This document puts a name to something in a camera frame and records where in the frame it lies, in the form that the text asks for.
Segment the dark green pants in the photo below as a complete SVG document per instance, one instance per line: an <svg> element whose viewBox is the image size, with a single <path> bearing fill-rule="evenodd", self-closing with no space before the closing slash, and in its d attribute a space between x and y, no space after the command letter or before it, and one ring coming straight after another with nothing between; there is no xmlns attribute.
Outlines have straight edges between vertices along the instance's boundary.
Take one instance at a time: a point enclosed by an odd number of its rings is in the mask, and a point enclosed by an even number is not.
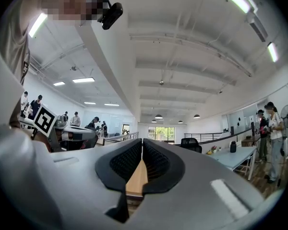
<svg viewBox="0 0 288 230"><path fill-rule="evenodd" d="M263 159L268 154L267 137L260 139L259 158Z"/></svg>

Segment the light blue tabletop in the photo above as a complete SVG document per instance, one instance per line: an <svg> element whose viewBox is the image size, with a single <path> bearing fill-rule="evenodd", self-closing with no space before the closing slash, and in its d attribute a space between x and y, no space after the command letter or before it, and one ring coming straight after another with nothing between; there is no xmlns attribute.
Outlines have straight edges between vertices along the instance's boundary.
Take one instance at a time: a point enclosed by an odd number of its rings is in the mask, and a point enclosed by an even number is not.
<svg viewBox="0 0 288 230"><path fill-rule="evenodd" d="M251 156L255 149L256 147L237 147L236 152L231 153L229 148L225 148L208 156L233 170Z"/></svg>

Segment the table leg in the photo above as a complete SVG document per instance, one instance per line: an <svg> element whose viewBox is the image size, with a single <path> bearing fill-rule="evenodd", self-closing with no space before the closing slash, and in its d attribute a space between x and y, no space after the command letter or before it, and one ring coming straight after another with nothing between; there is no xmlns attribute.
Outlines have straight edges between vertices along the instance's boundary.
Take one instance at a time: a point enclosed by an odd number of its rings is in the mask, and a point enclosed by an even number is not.
<svg viewBox="0 0 288 230"><path fill-rule="evenodd" d="M254 150L253 155L252 155L252 162L251 162L252 164L251 164L251 170L250 170L250 173L249 173L248 181L251 179L252 173L253 173L253 170L254 170L255 156L256 156L256 149Z"/></svg>

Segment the white label strip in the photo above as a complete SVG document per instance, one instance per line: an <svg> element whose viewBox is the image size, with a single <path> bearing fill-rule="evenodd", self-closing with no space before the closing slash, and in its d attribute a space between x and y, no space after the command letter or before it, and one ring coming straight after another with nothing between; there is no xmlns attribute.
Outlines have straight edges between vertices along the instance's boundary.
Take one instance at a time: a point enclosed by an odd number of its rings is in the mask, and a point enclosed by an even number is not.
<svg viewBox="0 0 288 230"><path fill-rule="evenodd" d="M249 213L249 210L231 192L223 180L214 180L211 182L211 186L235 219L240 219Z"/></svg>

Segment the woman in white shirt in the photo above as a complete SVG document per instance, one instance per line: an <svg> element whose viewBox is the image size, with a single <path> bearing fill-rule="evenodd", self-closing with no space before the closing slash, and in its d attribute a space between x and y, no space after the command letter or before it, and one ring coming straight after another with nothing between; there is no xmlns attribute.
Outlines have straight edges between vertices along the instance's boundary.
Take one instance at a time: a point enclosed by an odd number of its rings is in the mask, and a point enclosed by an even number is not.
<svg viewBox="0 0 288 230"><path fill-rule="evenodd" d="M271 132L271 146L272 146L272 161L269 174L265 176L268 183L273 183L277 180L279 173L279 161L281 158L281 149L283 147L283 134L284 129L283 120L277 112L274 104L269 102L265 107L268 114L270 114L269 128Z"/></svg>

